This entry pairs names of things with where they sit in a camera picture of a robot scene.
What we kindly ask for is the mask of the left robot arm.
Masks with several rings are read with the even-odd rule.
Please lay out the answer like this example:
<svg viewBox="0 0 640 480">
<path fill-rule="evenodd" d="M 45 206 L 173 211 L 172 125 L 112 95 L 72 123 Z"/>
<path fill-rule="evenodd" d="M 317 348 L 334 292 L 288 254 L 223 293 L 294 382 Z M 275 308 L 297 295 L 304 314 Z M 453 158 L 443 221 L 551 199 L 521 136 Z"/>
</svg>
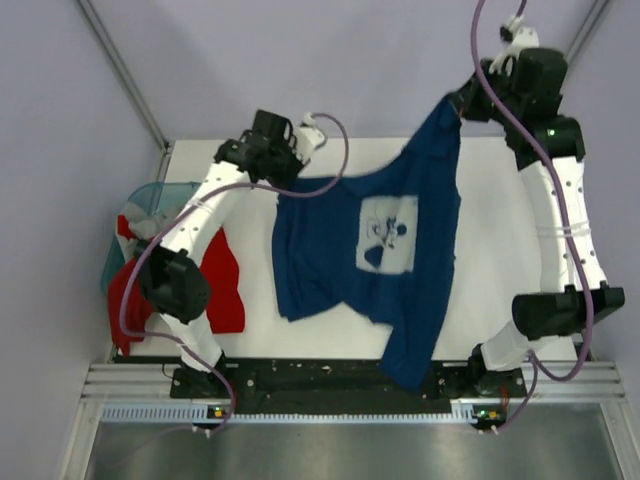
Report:
<svg viewBox="0 0 640 480">
<path fill-rule="evenodd" d="M 206 316 L 213 287 L 201 271 L 211 240 L 236 203 L 261 181 L 292 186 L 326 136 L 310 116 L 301 124 L 259 110 L 250 129 L 222 143 L 200 187 L 142 260 L 138 284 L 177 339 L 181 361 L 193 369 L 192 384 L 205 396 L 226 387 L 227 374 L 216 366 L 222 350 Z"/>
</svg>

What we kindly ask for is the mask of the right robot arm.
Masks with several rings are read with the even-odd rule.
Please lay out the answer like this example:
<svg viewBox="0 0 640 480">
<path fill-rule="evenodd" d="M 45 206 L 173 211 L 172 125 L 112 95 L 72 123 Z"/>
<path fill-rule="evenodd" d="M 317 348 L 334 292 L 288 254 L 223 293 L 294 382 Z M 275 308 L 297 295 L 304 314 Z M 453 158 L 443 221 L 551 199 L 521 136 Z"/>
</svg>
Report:
<svg viewBox="0 0 640 480">
<path fill-rule="evenodd" d="M 475 59 L 474 67 L 454 103 L 463 119 L 503 128 L 533 212 L 541 260 L 539 292 L 516 295 L 507 324 L 469 357 L 466 382 L 487 396 L 525 361 L 539 367 L 538 351 L 560 338 L 582 334 L 576 364 L 583 365 L 594 326 L 624 305 L 625 293 L 609 284 L 592 240 L 582 129 L 559 111 L 568 69 L 563 54 L 526 47 L 498 67 L 489 59 Z"/>
</svg>

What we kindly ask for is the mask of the blue t shirt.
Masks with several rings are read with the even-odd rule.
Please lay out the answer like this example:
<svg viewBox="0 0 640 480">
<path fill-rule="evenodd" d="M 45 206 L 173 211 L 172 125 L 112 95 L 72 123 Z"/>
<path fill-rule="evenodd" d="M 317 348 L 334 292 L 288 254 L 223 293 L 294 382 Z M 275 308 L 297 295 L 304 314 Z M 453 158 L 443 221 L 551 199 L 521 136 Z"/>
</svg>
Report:
<svg viewBox="0 0 640 480">
<path fill-rule="evenodd" d="M 272 263 L 279 313 L 301 320 L 345 304 L 391 333 L 380 369 L 422 385 L 442 329 L 455 270 L 461 122 L 440 101 L 400 153 L 321 193 L 297 181 L 279 198 Z"/>
</svg>

